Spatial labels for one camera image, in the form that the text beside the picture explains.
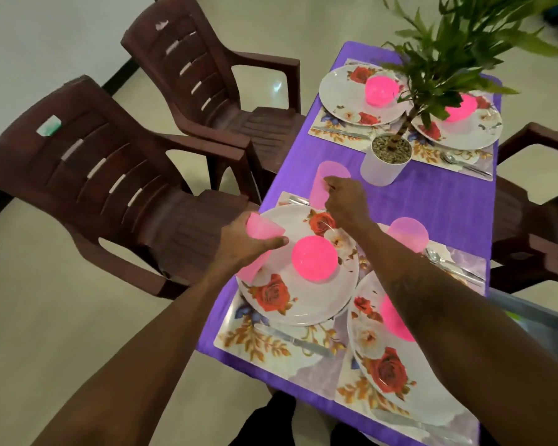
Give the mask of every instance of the hand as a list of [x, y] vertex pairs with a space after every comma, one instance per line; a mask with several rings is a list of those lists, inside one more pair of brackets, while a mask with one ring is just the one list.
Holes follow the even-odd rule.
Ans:
[[339, 228], [353, 236], [360, 227], [372, 224], [361, 182], [339, 177], [327, 177], [324, 180], [328, 185], [325, 207]]
[[235, 274], [267, 250], [283, 247], [289, 242], [286, 236], [270, 239], [250, 238], [246, 233], [248, 217], [250, 212], [244, 212], [231, 224], [221, 229], [221, 242], [212, 267]]

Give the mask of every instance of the purple tablecloth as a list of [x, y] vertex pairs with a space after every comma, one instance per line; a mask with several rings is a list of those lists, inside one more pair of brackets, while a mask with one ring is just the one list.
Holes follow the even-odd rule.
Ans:
[[[357, 42], [346, 42], [332, 68], [343, 66], [348, 58], [371, 63], [398, 61], [393, 51]], [[496, 96], [494, 102], [500, 109], [500, 96]], [[308, 134], [321, 106], [317, 96], [302, 130], [260, 207], [261, 212], [273, 208], [282, 191], [307, 197], [316, 169], [323, 161], [340, 162], [347, 166], [352, 178], [362, 179], [359, 168], [364, 159], [363, 153]], [[364, 181], [363, 183], [368, 194], [370, 214], [375, 222], [389, 225], [398, 217], [413, 217], [426, 226], [431, 239], [486, 258], [489, 263], [496, 177], [493, 182], [488, 182], [411, 161], [389, 186], [375, 187]], [[197, 345], [199, 352], [285, 391], [390, 446], [421, 445], [416, 440], [382, 426], [343, 405], [216, 348], [213, 341], [236, 291], [237, 282], [232, 279], [219, 294]]]

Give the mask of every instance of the knife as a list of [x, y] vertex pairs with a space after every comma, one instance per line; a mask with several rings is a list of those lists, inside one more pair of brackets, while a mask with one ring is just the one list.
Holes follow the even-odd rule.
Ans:
[[347, 131], [343, 131], [342, 129], [336, 129], [336, 128], [326, 128], [326, 127], [312, 127], [312, 129], [317, 129], [319, 131], [326, 131], [327, 133], [337, 133], [337, 134], [342, 134], [344, 136], [349, 136], [352, 138], [358, 138], [358, 139], [368, 139], [371, 140], [372, 138], [370, 136], [368, 136], [367, 134], [359, 134], [359, 133], [349, 133]]
[[254, 324], [254, 328], [258, 330], [260, 333], [264, 333], [265, 335], [273, 335], [274, 337], [281, 338], [285, 341], [290, 342], [296, 347], [301, 347], [302, 349], [306, 349], [314, 354], [321, 355], [323, 357], [334, 358], [335, 356], [330, 351], [330, 349], [321, 346], [320, 344], [310, 343], [309, 341], [304, 341], [302, 339], [294, 338], [287, 333], [282, 332], [281, 330], [274, 329], [273, 327], [268, 327], [268, 325], [264, 325], [261, 323]]
[[463, 435], [457, 434], [456, 432], [447, 429], [446, 427], [432, 426], [431, 424], [426, 424], [415, 419], [402, 416], [400, 414], [387, 412], [385, 410], [373, 409], [372, 414], [380, 421], [385, 421], [389, 424], [394, 424], [398, 426], [409, 426], [422, 429], [428, 432], [430, 435], [442, 438], [447, 442], [454, 442], [455, 444], [473, 444], [469, 438]]

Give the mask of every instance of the white plate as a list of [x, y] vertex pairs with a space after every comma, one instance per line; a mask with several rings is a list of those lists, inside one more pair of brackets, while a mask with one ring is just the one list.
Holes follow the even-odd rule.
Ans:
[[[436, 378], [417, 343], [400, 339], [384, 327], [378, 314], [384, 296], [379, 279], [371, 272], [349, 303], [349, 341], [360, 369], [374, 388], [414, 419], [436, 426], [448, 424], [466, 409]], [[380, 376], [389, 378], [381, 381]]]
[[[326, 321], [347, 305], [357, 283], [359, 265], [353, 254], [355, 241], [341, 229], [328, 229], [333, 219], [323, 211], [304, 205], [285, 205], [261, 216], [285, 229], [289, 244], [271, 252], [252, 285], [237, 279], [246, 300], [269, 321], [290, 325], [313, 325]], [[323, 282], [310, 282], [291, 264], [291, 251], [298, 240], [318, 234], [333, 243], [340, 264]]]
[[502, 134], [502, 117], [487, 94], [471, 91], [478, 99], [478, 109], [467, 119], [445, 122], [432, 116], [430, 130], [426, 130], [420, 117], [412, 125], [428, 139], [457, 150], [479, 150], [491, 146]]
[[397, 81], [403, 90], [405, 82], [391, 71], [379, 66], [350, 64], [330, 71], [321, 81], [318, 95], [324, 107], [337, 119], [350, 124], [388, 124], [411, 109], [411, 102], [397, 103], [397, 98], [385, 107], [366, 103], [365, 83], [369, 77], [386, 75]]

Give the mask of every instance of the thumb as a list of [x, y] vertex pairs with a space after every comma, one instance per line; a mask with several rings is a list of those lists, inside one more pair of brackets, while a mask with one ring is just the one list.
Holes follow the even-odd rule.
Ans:
[[263, 239], [261, 242], [262, 248], [266, 252], [267, 250], [274, 250], [286, 246], [289, 243], [289, 239], [287, 236], [279, 236], [277, 238]]

